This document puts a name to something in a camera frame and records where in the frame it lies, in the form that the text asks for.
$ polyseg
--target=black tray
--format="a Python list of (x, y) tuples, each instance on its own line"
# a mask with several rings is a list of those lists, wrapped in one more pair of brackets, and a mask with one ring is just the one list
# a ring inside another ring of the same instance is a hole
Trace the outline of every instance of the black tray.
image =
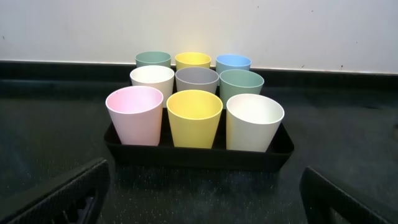
[(201, 167), (278, 171), (293, 153), (294, 145), (281, 123), (266, 152), (226, 150), (226, 110), (211, 149), (174, 147), (167, 109), (163, 109), (159, 146), (122, 145), (111, 123), (104, 140), (117, 162), (151, 166)]

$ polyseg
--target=black countertop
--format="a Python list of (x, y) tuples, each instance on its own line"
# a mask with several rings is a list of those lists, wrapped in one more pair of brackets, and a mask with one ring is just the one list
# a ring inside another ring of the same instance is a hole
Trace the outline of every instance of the black countertop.
[(104, 100), (128, 83), (51, 83), (37, 95), (10, 83), (0, 91), (0, 200), (103, 157), (111, 186), (98, 223), (306, 223), (306, 166), (398, 209), (396, 91), (263, 88), (284, 107), (295, 144), (271, 174), (116, 164), (103, 142)]

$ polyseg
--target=cup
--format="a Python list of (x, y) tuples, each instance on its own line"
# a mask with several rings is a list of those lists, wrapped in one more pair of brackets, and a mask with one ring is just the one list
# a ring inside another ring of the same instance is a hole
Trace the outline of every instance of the cup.
[(177, 91), (203, 90), (215, 94), (218, 74), (209, 68), (183, 68), (175, 73)]
[(220, 74), (220, 98), (224, 108), (226, 102), (234, 95), (242, 93), (260, 94), (264, 79), (250, 71), (232, 69)]
[(157, 146), (163, 94), (149, 86), (129, 86), (111, 93), (105, 105), (122, 144)]
[(265, 152), (285, 111), (276, 101), (256, 94), (231, 97), (226, 114), (226, 148)]
[(160, 65), (170, 68), (172, 57), (165, 52), (143, 52), (136, 55), (136, 65), (138, 67), (146, 65)]
[(198, 52), (180, 53), (175, 56), (177, 70), (188, 67), (210, 68), (211, 57)]
[(211, 149), (222, 109), (221, 100), (207, 91), (174, 93), (167, 100), (174, 146)]
[(216, 72), (221, 74), (221, 72), (231, 69), (249, 70), (250, 65), (251, 60), (242, 55), (219, 55), (216, 59)]
[(133, 86), (151, 86), (163, 94), (163, 107), (166, 108), (167, 99), (173, 93), (174, 71), (160, 65), (148, 65), (134, 69), (130, 73)]

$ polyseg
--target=black baseboard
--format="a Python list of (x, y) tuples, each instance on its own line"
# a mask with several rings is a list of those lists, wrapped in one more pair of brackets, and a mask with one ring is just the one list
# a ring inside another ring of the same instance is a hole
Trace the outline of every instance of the black baseboard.
[[(36, 82), (128, 82), (135, 65), (102, 63), (0, 62), (0, 80)], [(354, 88), (382, 91), (398, 89), (398, 75), (351, 72), (252, 69), (260, 74), (264, 86), (300, 88)]]

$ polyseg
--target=blue cup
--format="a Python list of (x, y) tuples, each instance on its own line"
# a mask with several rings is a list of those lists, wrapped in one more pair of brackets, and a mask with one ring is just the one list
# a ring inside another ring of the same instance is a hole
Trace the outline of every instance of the blue cup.
[(221, 74), (225, 70), (240, 69), (249, 70), (251, 60), (242, 55), (224, 54), (216, 59), (216, 72)]

